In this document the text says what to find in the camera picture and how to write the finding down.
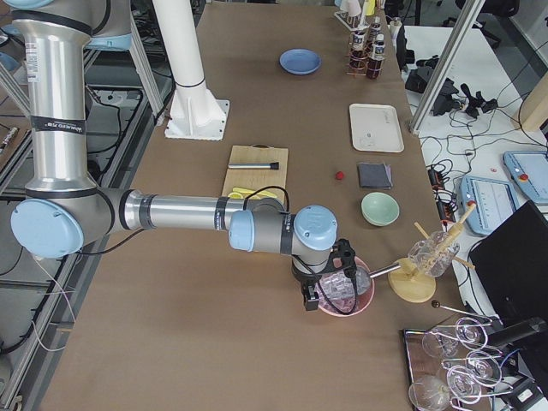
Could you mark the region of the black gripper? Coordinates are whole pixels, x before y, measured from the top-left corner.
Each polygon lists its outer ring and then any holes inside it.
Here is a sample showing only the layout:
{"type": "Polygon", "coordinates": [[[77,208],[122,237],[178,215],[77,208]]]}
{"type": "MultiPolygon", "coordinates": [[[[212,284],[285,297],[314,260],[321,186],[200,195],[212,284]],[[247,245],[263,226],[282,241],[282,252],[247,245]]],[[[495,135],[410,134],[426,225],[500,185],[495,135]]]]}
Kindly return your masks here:
{"type": "Polygon", "coordinates": [[[292,255],[292,273],[300,284],[306,311],[316,311],[319,307],[319,294],[315,287],[320,278],[339,271],[350,281],[350,294],[356,295],[355,251],[346,239],[335,241],[329,250],[307,250],[292,255]]]}

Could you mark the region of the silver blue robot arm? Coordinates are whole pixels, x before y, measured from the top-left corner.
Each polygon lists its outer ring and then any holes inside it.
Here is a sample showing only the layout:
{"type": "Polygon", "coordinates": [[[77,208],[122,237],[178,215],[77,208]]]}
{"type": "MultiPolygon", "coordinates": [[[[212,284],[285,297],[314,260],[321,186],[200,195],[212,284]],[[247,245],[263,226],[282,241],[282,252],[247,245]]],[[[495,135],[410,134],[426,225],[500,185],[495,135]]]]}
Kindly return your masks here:
{"type": "Polygon", "coordinates": [[[288,202],[158,196],[100,187],[87,169],[83,52],[132,44],[127,1],[13,1],[12,21],[26,46],[33,179],[10,223],[31,254],[57,259],[121,230],[214,229],[247,252],[288,255],[305,308],[327,300],[323,277],[342,273],[357,296],[355,253],[337,238],[321,205],[296,214],[288,202]]]}

